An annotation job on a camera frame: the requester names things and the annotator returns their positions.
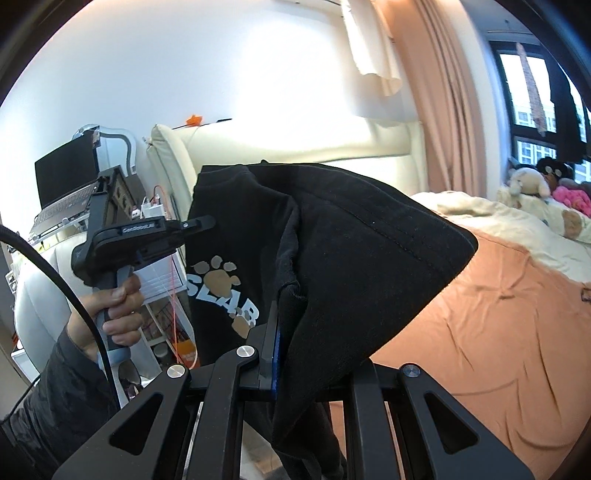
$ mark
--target laptop screen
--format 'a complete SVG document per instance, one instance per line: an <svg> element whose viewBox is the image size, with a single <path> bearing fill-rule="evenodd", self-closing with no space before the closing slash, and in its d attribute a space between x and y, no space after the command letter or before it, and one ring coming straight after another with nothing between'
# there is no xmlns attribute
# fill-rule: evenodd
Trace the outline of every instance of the laptop screen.
<svg viewBox="0 0 591 480"><path fill-rule="evenodd" d="M35 162L41 208L95 181L98 173L91 132L56 148Z"/></svg>

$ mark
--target cream headboard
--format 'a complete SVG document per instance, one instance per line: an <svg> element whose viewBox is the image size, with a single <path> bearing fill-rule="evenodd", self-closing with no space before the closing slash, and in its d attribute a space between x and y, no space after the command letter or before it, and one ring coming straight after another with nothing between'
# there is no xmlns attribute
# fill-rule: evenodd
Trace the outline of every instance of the cream headboard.
<svg viewBox="0 0 591 480"><path fill-rule="evenodd" d="M150 191L164 186L185 218L203 165L326 163L376 178L412 195L428 190L423 127L358 116L305 124L234 119L202 127L152 129L147 160L137 172Z"/></svg>

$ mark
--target paw print graphic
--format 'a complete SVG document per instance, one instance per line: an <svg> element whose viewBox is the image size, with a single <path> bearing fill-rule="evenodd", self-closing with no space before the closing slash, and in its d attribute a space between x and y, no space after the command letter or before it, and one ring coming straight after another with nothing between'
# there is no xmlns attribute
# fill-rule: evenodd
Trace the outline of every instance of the paw print graphic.
<svg viewBox="0 0 591 480"><path fill-rule="evenodd" d="M236 270L232 262L225 262L222 257L216 255L208 262L199 262L193 269L199 275L203 275L203 284L216 297L229 299L232 296L232 287L240 285L240 278L236 275L229 275L229 272Z"/></svg>
<svg viewBox="0 0 591 480"><path fill-rule="evenodd" d="M232 322L232 328L242 338L248 336L248 331L251 329L251 316L248 311L242 311L242 309L236 309L236 313L231 313L230 318L234 320Z"/></svg>

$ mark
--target pink plush toy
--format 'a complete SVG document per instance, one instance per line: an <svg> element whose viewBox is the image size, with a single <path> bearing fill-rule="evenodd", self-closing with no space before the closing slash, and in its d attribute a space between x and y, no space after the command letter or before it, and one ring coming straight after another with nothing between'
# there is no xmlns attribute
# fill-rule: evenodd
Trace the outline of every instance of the pink plush toy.
<svg viewBox="0 0 591 480"><path fill-rule="evenodd" d="M564 203L567 207L591 218L591 200L583 190L569 190L566 187L558 187L552 197L554 200Z"/></svg>

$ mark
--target pink curtain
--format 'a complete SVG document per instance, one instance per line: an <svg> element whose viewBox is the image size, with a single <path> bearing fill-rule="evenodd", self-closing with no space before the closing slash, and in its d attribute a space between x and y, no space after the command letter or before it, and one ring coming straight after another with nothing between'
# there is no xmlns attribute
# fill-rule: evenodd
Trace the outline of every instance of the pink curtain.
<svg viewBox="0 0 591 480"><path fill-rule="evenodd" d="M425 130L429 186L486 196L484 134L462 46L439 0L374 0Z"/></svg>

